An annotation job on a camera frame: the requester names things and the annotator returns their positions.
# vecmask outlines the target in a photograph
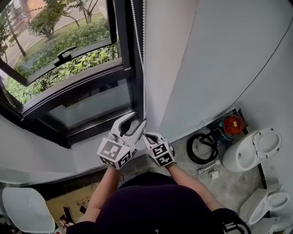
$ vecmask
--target dark t-shirt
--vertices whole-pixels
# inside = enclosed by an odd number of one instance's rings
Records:
[[[250,234],[232,210],[213,212],[192,189],[158,173],[123,184],[104,204],[96,222],[70,226],[67,234],[228,233]]]

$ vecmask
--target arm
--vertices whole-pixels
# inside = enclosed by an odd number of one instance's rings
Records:
[[[119,183],[119,171],[109,167],[104,174],[101,182],[93,192],[91,200],[88,204],[86,213],[78,221],[92,221],[95,222],[100,213],[100,210],[107,199],[116,191]]]
[[[167,170],[170,172],[172,178],[179,185],[186,186],[191,188],[195,192],[200,195],[206,206],[214,211],[219,208],[225,208],[217,199],[212,195],[212,193],[199,181],[193,179],[190,175],[188,175],[185,171],[183,171],[176,164],[171,163],[166,166]]]

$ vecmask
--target toilet lid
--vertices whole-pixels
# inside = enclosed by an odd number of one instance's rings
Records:
[[[290,201],[290,195],[286,191],[277,191],[267,197],[267,205],[270,211],[282,209]]]
[[[258,131],[252,138],[256,154],[260,159],[267,159],[275,155],[282,144],[282,138],[273,128]]]

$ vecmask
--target window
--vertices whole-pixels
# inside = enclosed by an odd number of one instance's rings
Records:
[[[4,0],[0,40],[0,114],[18,126],[69,148],[142,118],[130,0]]]

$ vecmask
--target black hose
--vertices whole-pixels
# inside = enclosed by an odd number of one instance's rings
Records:
[[[214,141],[210,137],[211,135],[212,135],[212,133],[209,133],[209,134],[200,133],[200,134],[196,134],[196,135],[192,136],[187,141],[187,154],[190,157],[190,159],[192,161],[194,161],[195,163],[201,164],[201,165],[202,164],[206,164],[206,163],[209,163],[209,162],[215,160],[216,157],[218,156],[217,143],[216,143],[216,141]],[[197,157],[197,155],[193,152],[193,149],[192,149],[193,142],[196,139],[198,139],[199,137],[201,137],[200,142],[202,144],[205,144],[207,146],[210,146],[211,149],[212,149],[211,155],[210,155],[210,157],[208,159],[201,159],[201,158]]]

